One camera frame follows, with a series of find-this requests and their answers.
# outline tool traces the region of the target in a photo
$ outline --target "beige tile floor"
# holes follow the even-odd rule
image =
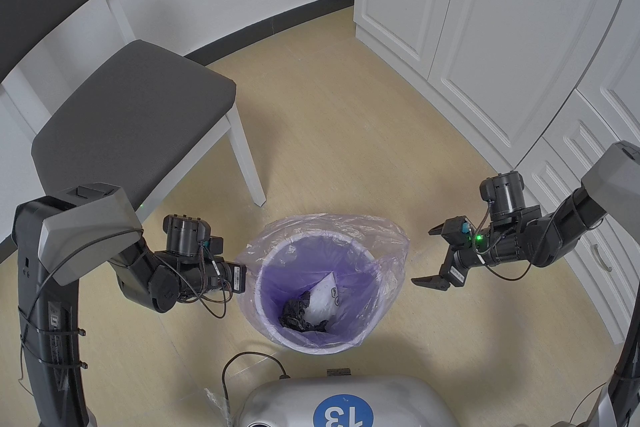
[[[268,222],[311,212],[385,216],[412,239],[407,276],[436,273],[445,244],[427,231],[447,217],[484,213],[478,185],[493,170],[412,87],[354,37],[345,9],[268,38],[212,68],[237,83],[237,103],[262,184],[254,206],[227,140],[220,141],[145,223],[164,245],[170,213],[202,217],[233,258]],[[503,270],[516,275],[519,264]],[[0,266],[0,425],[36,425],[16,383],[15,255]],[[282,350],[244,320],[235,303],[217,320],[200,305],[157,315],[120,294],[102,266],[81,281],[87,404],[101,426],[221,426],[203,388],[220,392],[221,369],[243,350],[277,353],[294,376],[326,368],[403,373],[426,380],[462,426],[549,426],[611,372],[612,345],[564,261],[514,283],[474,270],[448,293],[407,280],[359,347],[330,357]],[[230,368],[232,405],[277,378],[268,361]],[[591,401],[580,409],[578,420]]]

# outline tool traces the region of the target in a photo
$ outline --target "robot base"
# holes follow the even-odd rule
[[[283,379],[254,390],[236,427],[458,427],[436,391],[408,376]]]

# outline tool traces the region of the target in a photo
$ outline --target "gray chair seat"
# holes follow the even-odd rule
[[[232,80],[133,41],[86,79],[36,135],[31,155],[44,191],[112,183],[137,209],[235,100]]]

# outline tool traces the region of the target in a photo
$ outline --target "plastic bag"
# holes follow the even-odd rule
[[[316,214],[271,223],[236,258],[247,267],[238,296],[244,316],[273,342],[308,354],[360,345],[387,313],[404,280],[409,239],[389,220]],[[284,328],[284,304],[333,273],[340,304],[326,333]]]

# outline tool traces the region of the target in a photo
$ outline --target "black baseboard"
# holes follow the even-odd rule
[[[320,16],[351,7],[353,3],[354,0],[316,0],[310,4],[296,7],[295,9],[249,25],[244,29],[240,29],[217,41],[198,48],[190,54],[185,55],[185,57],[206,66],[237,50],[257,43],[261,39],[268,38],[278,32],[285,31],[301,23],[319,18]]]
[[[7,237],[0,242],[0,263],[4,262],[9,256],[11,256],[17,247],[13,243],[11,237]]]

